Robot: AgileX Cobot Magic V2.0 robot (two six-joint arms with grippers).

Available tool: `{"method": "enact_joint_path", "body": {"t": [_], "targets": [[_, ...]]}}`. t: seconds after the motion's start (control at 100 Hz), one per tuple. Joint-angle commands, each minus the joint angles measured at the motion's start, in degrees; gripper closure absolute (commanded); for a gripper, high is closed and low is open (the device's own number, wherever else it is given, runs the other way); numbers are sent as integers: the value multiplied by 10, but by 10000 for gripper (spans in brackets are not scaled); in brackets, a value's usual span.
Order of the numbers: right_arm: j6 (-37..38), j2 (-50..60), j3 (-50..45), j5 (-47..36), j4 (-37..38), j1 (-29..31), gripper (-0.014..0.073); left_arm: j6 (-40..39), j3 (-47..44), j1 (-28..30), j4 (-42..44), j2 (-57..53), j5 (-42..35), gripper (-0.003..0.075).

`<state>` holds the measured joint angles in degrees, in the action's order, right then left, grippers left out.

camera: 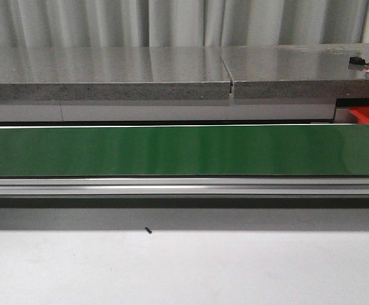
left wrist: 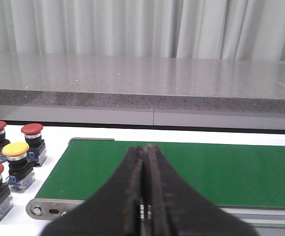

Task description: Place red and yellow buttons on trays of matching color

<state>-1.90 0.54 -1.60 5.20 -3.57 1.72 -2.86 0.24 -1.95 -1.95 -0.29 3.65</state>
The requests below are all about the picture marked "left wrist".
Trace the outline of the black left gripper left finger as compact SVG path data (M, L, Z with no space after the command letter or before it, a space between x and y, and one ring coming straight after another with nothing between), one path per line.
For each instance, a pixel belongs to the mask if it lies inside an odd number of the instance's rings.
M142 147L130 147L108 181L88 200L48 224L43 236L138 236Z

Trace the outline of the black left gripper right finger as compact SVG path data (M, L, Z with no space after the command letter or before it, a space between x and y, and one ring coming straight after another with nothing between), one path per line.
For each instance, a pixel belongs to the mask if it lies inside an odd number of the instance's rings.
M197 192L172 167L159 147L147 145L143 198L150 206L151 236L256 236L248 223L226 213Z

